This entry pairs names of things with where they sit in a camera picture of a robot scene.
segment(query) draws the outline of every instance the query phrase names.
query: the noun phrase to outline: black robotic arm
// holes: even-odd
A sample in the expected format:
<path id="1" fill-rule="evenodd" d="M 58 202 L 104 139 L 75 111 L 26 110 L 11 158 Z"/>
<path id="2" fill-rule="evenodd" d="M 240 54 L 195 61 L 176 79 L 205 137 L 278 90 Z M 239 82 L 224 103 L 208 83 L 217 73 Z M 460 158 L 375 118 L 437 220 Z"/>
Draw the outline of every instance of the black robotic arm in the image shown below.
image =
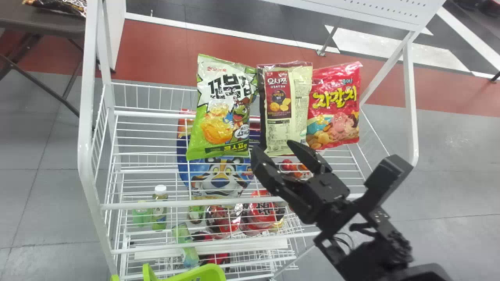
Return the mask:
<path id="1" fill-rule="evenodd" d="M 321 155 L 293 140 L 287 145 L 312 172 L 311 178 L 282 174 L 256 146 L 251 152 L 253 174 L 272 195 L 283 198 L 303 223 L 316 224 L 321 233 L 314 238 L 314 244 L 346 281 L 451 281 L 437 264 L 409 267 L 413 261 L 410 242 L 389 222 L 390 216 L 381 207 L 413 166 L 398 155 L 384 158 L 366 179 L 364 195 L 349 201 L 349 188 L 332 173 Z M 334 235 L 356 214 L 366 223 L 352 223 L 349 230 L 373 240 L 346 254 Z"/>

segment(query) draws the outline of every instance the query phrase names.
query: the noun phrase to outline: cable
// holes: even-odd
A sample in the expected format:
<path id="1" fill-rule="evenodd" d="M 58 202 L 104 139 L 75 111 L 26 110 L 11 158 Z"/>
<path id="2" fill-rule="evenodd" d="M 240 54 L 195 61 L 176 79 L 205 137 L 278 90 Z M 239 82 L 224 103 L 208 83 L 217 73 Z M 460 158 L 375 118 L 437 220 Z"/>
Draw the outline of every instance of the cable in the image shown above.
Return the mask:
<path id="1" fill-rule="evenodd" d="M 350 240 L 351 248 L 354 249 L 356 247 L 353 238 L 349 234 L 347 234 L 345 232 L 337 232 L 337 234 L 343 234 L 343 235 L 347 236 Z"/>
<path id="2" fill-rule="evenodd" d="M 345 241 L 344 239 L 342 239 L 342 238 L 338 238 L 338 237 L 335 237 L 335 236 L 333 237 L 333 239 L 334 239 L 335 241 L 337 241 L 337 242 L 340 242 L 340 243 L 342 243 L 342 244 L 346 245 L 346 246 L 347 246 L 347 248 L 349 249 L 349 252 L 351 252 L 351 251 L 353 250 L 353 248 L 351 248 L 351 246 L 349 245 L 349 243 L 347 243 L 347 241 Z"/>

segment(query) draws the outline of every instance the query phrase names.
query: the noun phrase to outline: wire rack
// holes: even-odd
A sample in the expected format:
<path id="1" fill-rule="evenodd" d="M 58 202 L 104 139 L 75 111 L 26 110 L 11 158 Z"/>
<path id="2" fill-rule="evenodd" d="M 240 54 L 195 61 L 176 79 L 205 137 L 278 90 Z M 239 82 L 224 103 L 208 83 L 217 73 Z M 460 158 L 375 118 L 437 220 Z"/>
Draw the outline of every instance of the wire rack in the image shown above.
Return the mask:
<path id="1" fill-rule="evenodd" d="M 183 247 L 195 247 L 202 262 L 204 259 L 213 262 L 218 256 L 223 257 L 220 266 L 225 270 L 228 280 L 273 278 L 280 268 L 297 258 L 298 249 L 311 246 L 306 243 L 306 238 L 317 235 L 318 229 L 303 225 L 290 208 L 279 204 L 283 202 L 280 197 L 265 194 L 265 189 L 253 176 L 238 198 L 195 200 L 190 187 L 201 180 L 193 178 L 189 169 L 179 170 L 179 157 L 184 156 L 182 149 L 185 150 L 188 145 L 187 140 L 179 140 L 190 131 L 188 121 L 195 117 L 194 112 L 181 109 L 196 106 L 196 89 L 118 82 L 112 82 L 108 87 L 104 86 L 98 106 L 91 148 L 92 169 L 95 173 L 94 183 L 99 185 L 98 174 L 103 173 L 99 168 L 103 169 L 103 163 L 106 162 L 103 161 L 106 158 L 104 156 L 109 155 L 106 184 L 96 189 L 105 190 L 105 195 L 99 198 L 100 209 L 109 237 L 110 252 L 121 280 L 141 280 L 144 263 L 149 263 L 160 278 L 188 270 L 183 265 Z M 104 106 L 107 91 L 112 93 L 113 108 Z M 250 112 L 259 112 L 258 102 L 252 105 Z M 250 122 L 258 124 L 259 117 L 252 116 Z M 388 155 L 363 111 L 360 113 L 359 127 L 359 143 L 320 152 L 333 167 L 333 172 L 349 187 L 352 199 L 365 192 L 365 175 L 369 175 L 372 167 Z M 260 133 L 258 126 L 252 130 L 256 136 Z M 294 165 L 300 163 L 295 156 L 273 158 L 278 165 L 283 165 L 280 162 L 285 159 Z M 188 180 L 181 179 L 182 173 L 187 173 Z M 230 171 L 228 177 L 236 173 Z M 166 186 L 166 200 L 153 199 L 156 185 Z M 198 224 L 188 218 L 190 206 L 204 206 L 205 210 L 213 205 L 240 206 L 266 202 L 274 203 L 276 212 L 282 214 L 281 220 L 278 217 L 276 220 L 282 223 L 255 236 L 248 236 L 240 230 L 245 224 L 250 224 L 249 219 L 254 221 L 254 225 L 259 224 L 255 216 L 244 211 L 236 215 L 228 211 L 228 220 L 224 220 L 226 223 L 217 224 L 229 229 L 223 238 L 219 237 L 222 239 L 177 244 L 177 238 L 172 233 L 172 227 L 181 223 L 187 224 L 191 235 L 208 231 L 209 225 L 205 218 Z M 154 222 L 137 222 L 140 217 L 151 216 L 134 215 L 134 210 L 144 208 L 163 208 L 166 227 L 153 230 Z M 231 216 L 239 220 L 238 227 L 233 227 Z M 297 268 L 295 264 L 286 267 L 287 270 Z"/>

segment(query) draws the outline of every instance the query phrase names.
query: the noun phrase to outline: beige snack bag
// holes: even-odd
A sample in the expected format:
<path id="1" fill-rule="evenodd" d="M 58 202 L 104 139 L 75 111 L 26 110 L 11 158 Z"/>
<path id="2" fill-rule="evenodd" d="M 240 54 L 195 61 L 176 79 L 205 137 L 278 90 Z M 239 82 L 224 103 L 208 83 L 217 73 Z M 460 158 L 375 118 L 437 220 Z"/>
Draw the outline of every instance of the beige snack bag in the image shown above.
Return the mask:
<path id="1" fill-rule="evenodd" d="M 311 62 L 257 65 L 260 147 L 268 155 L 292 154 L 287 140 L 306 144 L 312 76 Z"/>

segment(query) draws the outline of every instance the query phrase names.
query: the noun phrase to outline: white pegboard panel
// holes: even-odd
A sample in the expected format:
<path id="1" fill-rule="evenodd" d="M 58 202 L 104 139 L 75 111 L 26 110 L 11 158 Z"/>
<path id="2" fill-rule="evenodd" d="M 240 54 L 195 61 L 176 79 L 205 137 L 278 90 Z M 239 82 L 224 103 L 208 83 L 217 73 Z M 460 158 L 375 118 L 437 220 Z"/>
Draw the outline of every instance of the white pegboard panel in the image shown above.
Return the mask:
<path id="1" fill-rule="evenodd" d="M 265 0 L 280 5 L 320 12 L 419 32 L 445 0 Z"/>

